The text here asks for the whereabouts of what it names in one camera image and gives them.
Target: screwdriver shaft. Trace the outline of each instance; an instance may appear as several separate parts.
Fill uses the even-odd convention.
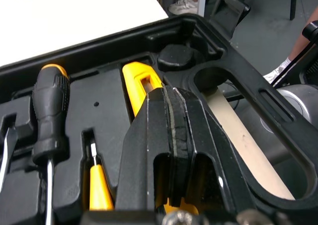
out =
[[[54,225],[54,217],[53,217],[53,210],[52,210],[53,176],[54,176],[54,163],[52,159],[49,159],[47,164],[47,193],[46,193],[45,225]]]
[[[16,142],[17,133],[15,129],[8,128],[4,139],[2,162],[0,168],[0,192],[3,187],[4,178],[6,176]]]

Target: toolbox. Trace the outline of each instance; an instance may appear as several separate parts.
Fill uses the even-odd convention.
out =
[[[0,224],[44,224],[47,182],[45,168],[31,158],[37,141],[31,95],[47,64],[62,66],[71,83],[68,151],[54,169],[56,224],[164,224],[160,208],[167,198],[176,207],[181,198],[196,205],[199,215],[184,224],[237,224],[238,215],[255,215],[243,213],[249,210],[273,224],[314,224],[318,133],[217,29],[217,22],[186,14],[1,67],[0,145],[8,127],[18,141],[0,193]],[[165,85],[147,94],[136,117],[122,72],[132,62],[151,66]],[[305,164],[306,197],[289,201],[268,193],[233,148],[202,94],[228,79]],[[175,147],[171,131],[180,136]],[[113,211],[88,212],[91,140]]]

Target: yellow tool handle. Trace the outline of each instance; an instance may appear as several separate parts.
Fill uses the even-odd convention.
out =
[[[89,210],[113,210],[114,205],[106,183],[103,167],[98,164],[90,169]]]
[[[162,87],[162,82],[152,67],[139,62],[126,64],[123,67],[123,75],[134,115],[136,116],[147,95],[144,83],[149,83],[152,89],[155,89]]]

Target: white table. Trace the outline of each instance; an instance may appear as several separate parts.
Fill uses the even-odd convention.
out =
[[[0,0],[0,67],[164,18],[156,0]]]

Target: shoe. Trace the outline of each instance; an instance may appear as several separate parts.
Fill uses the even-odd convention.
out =
[[[287,58],[284,62],[282,62],[280,64],[280,66],[276,69],[274,69],[272,72],[270,72],[269,74],[264,75],[263,77],[269,82],[272,83],[274,81],[274,79],[291,63],[291,61],[289,60],[289,58]]]
[[[179,0],[174,4],[171,4],[168,10],[175,15],[185,14],[185,13],[198,13],[198,3],[193,0]]]
[[[284,70],[285,68],[282,66],[279,66],[278,68],[274,69],[272,72],[270,72],[267,75],[264,75],[264,79],[266,79],[269,83],[272,83],[274,79]]]

